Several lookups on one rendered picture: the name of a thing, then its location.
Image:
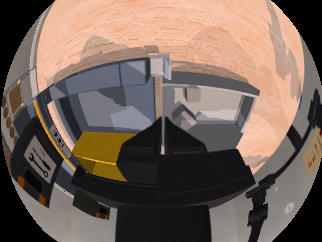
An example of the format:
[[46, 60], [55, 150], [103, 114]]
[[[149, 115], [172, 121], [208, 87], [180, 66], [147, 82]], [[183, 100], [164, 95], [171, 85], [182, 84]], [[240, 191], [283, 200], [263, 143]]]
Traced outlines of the dark olive case with orange latches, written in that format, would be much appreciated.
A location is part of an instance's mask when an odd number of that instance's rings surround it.
[[76, 189], [73, 206], [93, 217], [109, 220], [110, 208]]

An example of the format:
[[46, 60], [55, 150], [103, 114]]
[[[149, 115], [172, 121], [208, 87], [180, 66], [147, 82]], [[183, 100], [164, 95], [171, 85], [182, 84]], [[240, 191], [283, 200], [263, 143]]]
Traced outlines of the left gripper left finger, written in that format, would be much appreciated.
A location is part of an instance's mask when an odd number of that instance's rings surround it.
[[[158, 146], [158, 153], [157, 153]], [[151, 126], [125, 141], [120, 152], [140, 152], [161, 154], [162, 118], [159, 117]]]

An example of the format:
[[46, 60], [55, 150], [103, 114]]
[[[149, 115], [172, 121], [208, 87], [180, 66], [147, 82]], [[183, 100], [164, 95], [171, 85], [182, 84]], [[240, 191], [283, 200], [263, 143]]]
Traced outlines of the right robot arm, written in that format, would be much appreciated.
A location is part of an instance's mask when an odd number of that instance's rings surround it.
[[312, 123], [313, 129], [315, 130], [315, 126], [322, 131], [322, 104], [320, 103], [320, 95], [317, 96], [317, 105], [316, 111]]

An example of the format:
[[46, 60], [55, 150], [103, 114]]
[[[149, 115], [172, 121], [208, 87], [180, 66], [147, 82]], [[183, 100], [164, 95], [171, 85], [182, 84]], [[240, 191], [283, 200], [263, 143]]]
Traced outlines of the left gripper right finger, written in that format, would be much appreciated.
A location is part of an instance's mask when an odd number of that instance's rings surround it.
[[[191, 154], [207, 152], [207, 148], [203, 142], [174, 125], [168, 117], [165, 117], [165, 132], [165, 154]], [[168, 143], [166, 137], [168, 138]], [[170, 153], [168, 147], [170, 147]]]

